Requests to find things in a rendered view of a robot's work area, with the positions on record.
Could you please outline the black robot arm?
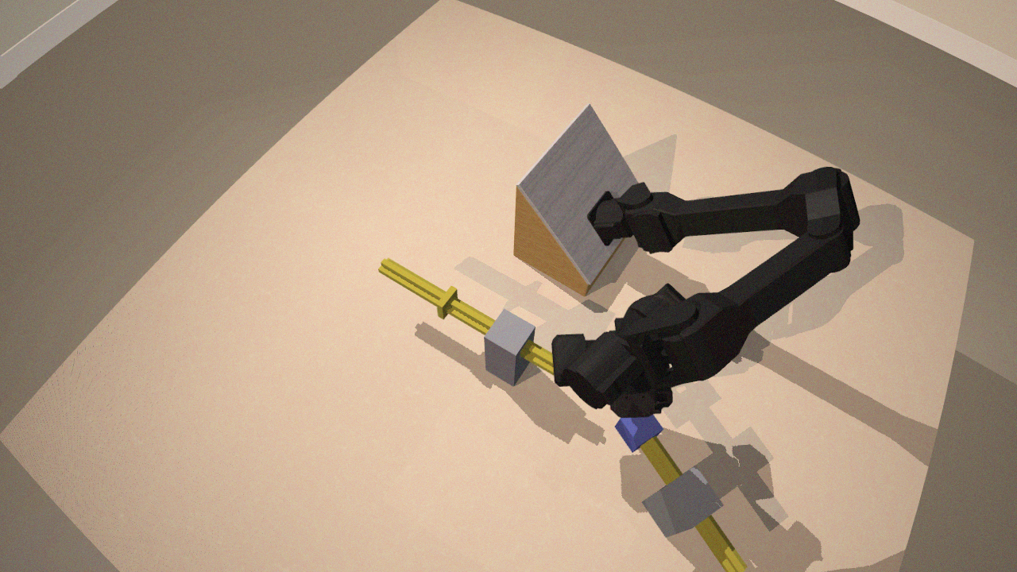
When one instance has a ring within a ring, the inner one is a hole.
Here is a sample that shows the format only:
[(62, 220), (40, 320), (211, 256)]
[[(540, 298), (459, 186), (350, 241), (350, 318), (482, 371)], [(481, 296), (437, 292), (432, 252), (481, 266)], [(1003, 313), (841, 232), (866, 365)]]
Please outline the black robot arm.
[[(860, 214), (849, 175), (821, 167), (781, 191), (684, 201), (633, 184), (609, 191), (587, 218), (601, 242), (632, 238), (650, 254), (669, 253), (691, 236), (785, 230), (798, 239), (719, 292), (684, 298), (671, 284), (631, 304), (617, 334), (598, 339), (563, 369), (592, 408), (607, 404), (622, 419), (645, 419), (673, 403), (671, 388), (704, 381), (740, 354), (747, 335), (830, 272), (851, 261)], [(659, 356), (665, 350), (672, 367)]]

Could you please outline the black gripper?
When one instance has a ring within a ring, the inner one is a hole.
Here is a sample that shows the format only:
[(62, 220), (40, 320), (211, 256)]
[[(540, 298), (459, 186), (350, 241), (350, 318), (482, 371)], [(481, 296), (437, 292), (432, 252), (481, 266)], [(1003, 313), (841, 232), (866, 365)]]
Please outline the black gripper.
[[(610, 330), (609, 332), (617, 334), (617, 329), (620, 326), (622, 319), (624, 318), (615, 319), (615, 330)], [(590, 346), (594, 340), (585, 341), (584, 334), (557, 334), (555, 336), (555, 339), (552, 340), (551, 347), (553, 365), (555, 366), (555, 384), (557, 386), (570, 387), (567, 381), (564, 380), (564, 367), (566, 367), (569, 363), (575, 359), (575, 356), (580, 355), (585, 348)], [(671, 367), (669, 363), (671, 362), (668, 361), (664, 349), (661, 351), (659, 356), (665, 365), (665, 369), (669, 369), (669, 367)]]

